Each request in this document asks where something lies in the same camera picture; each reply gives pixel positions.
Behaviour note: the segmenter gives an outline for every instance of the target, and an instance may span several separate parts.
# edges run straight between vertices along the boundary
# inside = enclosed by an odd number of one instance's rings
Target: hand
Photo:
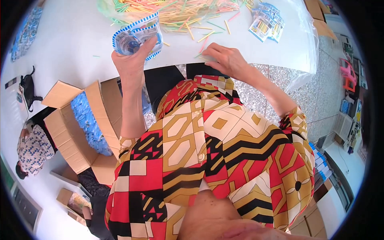
[[[205,65],[243,82],[246,81],[247,74],[253,68],[244,60],[237,48],[227,48],[217,43],[211,43],[202,52],[202,55],[208,55],[216,59],[216,62],[206,62]]]
[[[112,52],[111,58],[120,75],[123,93],[144,85],[144,62],[157,42],[157,37],[148,39],[133,55]]]

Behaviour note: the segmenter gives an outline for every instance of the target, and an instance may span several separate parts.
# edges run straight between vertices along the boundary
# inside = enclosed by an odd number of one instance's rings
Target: shirt button
[[[204,157],[205,157],[204,153],[200,154],[199,155],[199,162],[203,161]]]

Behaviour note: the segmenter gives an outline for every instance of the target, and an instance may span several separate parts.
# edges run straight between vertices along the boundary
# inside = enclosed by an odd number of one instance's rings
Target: woman's left hand
[[[132,88],[141,89],[144,85],[144,62],[156,45],[157,37],[148,39],[133,55],[122,55],[112,52],[112,61],[120,75],[122,91],[129,92]]]

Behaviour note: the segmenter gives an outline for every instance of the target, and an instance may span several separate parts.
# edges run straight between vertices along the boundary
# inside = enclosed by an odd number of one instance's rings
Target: cardboard box
[[[324,13],[331,13],[330,10],[321,2],[321,0],[304,0],[304,2],[308,12],[314,20],[313,26],[317,29],[317,34],[337,40],[336,35],[325,22]]]
[[[79,178],[77,177],[77,174],[74,172],[74,170],[70,166],[67,166],[61,175],[66,179],[72,180],[74,182],[79,182]]]
[[[83,224],[84,226],[87,226],[83,214],[78,214],[68,206],[72,194],[72,191],[62,188],[59,192],[59,195],[57,195],[56,200],[68,210],[68,215],[71,218],[75,219],[77,222]]]
[[[319,209],[316,209],[311,213],[311,215],[306,217],[306,221],[311,236],[313,237],[316,236],[324,228],[323,218],[321,217]]]
[[[323,218],[313,201],[310,201],[307,208],[289,226],[292,235],[327,238]]]
[[[303,219],[297,226],[294,228],[290,228],[290,232],[292,235],[300,235],[300,236],[308,236],[310,237],[310,231],[308,229],[307,223],[305,222],[305,219]]]
[[[84,131],[76,121],[70,102],[85,91],[93,115],[113,155],[105,156],[91,148]],[[119,157],[122,97],[116,79],[99,84],[95,81],[80,89],[58,81],[42,104],[57,108],[44,121],[64,159],[76,174],[89,167],[101,184],[112,185],[114,169]]]
[[[69,210],[68,216],[75,219],[77,222],[81,223],[82,225],[87,226],[87,222],[85,221],[85,219],[82,216],[80,216],[79,214],[77,214],[76,212]]]

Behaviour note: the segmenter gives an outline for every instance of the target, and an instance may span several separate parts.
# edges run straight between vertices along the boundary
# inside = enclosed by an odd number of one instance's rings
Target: red geometric print shirt
[[[240,102],[231,79],[197,75],[162,98],[157,122],[121,138],[105,221],[117,240],[176,240],[202,179],[243,218],[285,230],[313,196],[305,115],[277,127]]]

